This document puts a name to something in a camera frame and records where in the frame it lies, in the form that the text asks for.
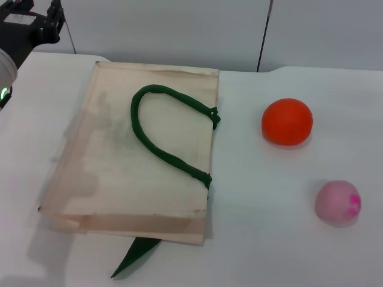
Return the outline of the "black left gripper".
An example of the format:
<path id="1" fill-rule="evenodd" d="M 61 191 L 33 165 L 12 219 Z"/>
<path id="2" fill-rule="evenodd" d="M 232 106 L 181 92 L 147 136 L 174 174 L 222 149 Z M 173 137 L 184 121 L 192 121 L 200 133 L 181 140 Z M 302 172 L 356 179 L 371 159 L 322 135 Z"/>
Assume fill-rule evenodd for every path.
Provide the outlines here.
<path id="1" fill-rule="evenodd" d="M 64 25 L 61 0 L 52 0 L 46 18 L 32 12 L 34 1 L 5 1 L 1 4 L 1 50 L 19 68 L 41 43 L 58 43 Z"/>

